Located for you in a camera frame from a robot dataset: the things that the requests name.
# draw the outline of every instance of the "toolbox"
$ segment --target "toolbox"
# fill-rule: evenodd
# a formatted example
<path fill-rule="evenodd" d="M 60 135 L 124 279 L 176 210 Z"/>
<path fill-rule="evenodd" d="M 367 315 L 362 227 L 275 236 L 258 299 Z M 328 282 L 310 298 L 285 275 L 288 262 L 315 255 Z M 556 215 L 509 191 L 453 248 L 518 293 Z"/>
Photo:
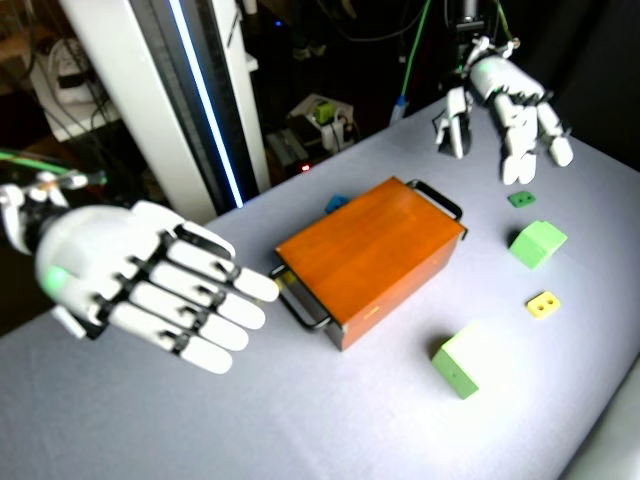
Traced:
<path fill-rule="evenodd" d="M 272 276 L 296 319 L 344 350 L 447 264 L 461 218 L 425 183 L 390 178 L 278 246 Z"/>

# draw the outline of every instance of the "yellow toy brick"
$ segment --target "yellow toy brick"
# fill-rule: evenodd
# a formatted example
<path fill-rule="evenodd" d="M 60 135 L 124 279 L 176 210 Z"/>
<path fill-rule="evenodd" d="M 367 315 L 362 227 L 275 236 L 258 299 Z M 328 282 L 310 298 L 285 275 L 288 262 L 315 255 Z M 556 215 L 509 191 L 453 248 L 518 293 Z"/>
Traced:
<path fill-rule="evenodd" d="M 527 309 L 538 319 L 546 318 L 560 308 L 560 300 L 551 292 L 543 292 L 527 303 Z"/>

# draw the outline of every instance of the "green light on robot hand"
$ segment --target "green light on robot hand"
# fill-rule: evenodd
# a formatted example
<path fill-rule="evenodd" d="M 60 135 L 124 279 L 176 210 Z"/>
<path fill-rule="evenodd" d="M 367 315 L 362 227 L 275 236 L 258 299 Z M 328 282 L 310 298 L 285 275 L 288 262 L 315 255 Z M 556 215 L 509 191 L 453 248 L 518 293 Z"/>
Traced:
<path fill-rule="evenodd" d="M 56 267 L 55 265 L 49 267 L 44 280 L 44 290 L 48 294 L 53 294 L 60 290 L 69 278 L 69 272 L 64 268 Z"/>

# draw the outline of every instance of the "gray table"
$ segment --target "gray table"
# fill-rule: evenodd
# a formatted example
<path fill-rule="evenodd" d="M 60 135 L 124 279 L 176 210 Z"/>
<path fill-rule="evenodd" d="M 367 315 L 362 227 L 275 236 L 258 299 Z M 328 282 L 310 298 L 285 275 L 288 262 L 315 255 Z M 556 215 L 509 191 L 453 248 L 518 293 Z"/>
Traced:
<path fill-rule="evenodd" d="M 391 175 L 421 178 L 465 210 L 449 266 L 350 350 L 304 332 L 280 304 L 215 376 L 117 329 L 79 342 L 42 316 L 0 339 L 0 478 L 552 479 L 640 349 L 640 175 L 573 141 L 566 169 L 539 160 L 514 209 L 499 138 L 473 114 L 464 160 L 436 153 L 427 108 L 210 227 L 268 272 L 273 248 Z M 529 271 L 514 230 L 549 220 L 569 240 Z M 536 321 L 524 302 L 563 303 Z M 505 388 L 459 400 L 427 345 L 481 322 L 508 354 Z"/>

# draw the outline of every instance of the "light strip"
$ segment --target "light strip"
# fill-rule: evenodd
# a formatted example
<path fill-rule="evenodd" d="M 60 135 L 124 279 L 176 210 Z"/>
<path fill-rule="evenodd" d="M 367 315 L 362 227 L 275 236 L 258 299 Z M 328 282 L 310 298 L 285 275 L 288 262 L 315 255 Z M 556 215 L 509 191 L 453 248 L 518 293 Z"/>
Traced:
<path fill-rule="evenodd" d="M 231 168 L 231 163 L 229 162 L 229 155 L 227 155 L 227 150 L 224 146 L 224 142 L 222 141 L 222 135 L 220 133 L 220 127 L 218 126 L 218 121 L 216 120 L 216 116 L 213 113 L 211 98 L 209 97 L 207 87 L 204 84 L 204 77 L 202 76 L 202 71 L 200 70 L 200 64 L 198 63 L 196 51 L 193 48 L 191 35 L 189 35 L 189 27 L 187 27 L 187 22 L 184 18 L 182 5 L 180 5 L 180 0 L 169 0 L 169 5 L 171 6 L 173 18 L 175 19 L 176 25 L 178 27 L 178 33 L 180 34 L 180 39 L 182 40 L 182 46 L 184 47 L 184 51 L 187 54 L 189 68 L 191 68 L 193 79 L 196 82 L 196 88 L 198 90 L 198 95 L 200 96 L 200 101 L 202 102 L 202 105 L 204 107 L 204 113 L 207 116 L 207 121 L 209 122 L 211 133 L 213 133 L 213 139 L 216 142 L 216 147 L 218 149 L 218 153 L 220 154 L 220 159 L 222 160 L 222 166 L 224 167 L 227 179 L 229 180 L 229 185 L 231 186 L 233 199 L 235 200 L 238 207 L 242 207 L 242 196 L 240 195 L 240 190 L 238 190 L 236 178 L 233 175 L 233 169 Z"/>

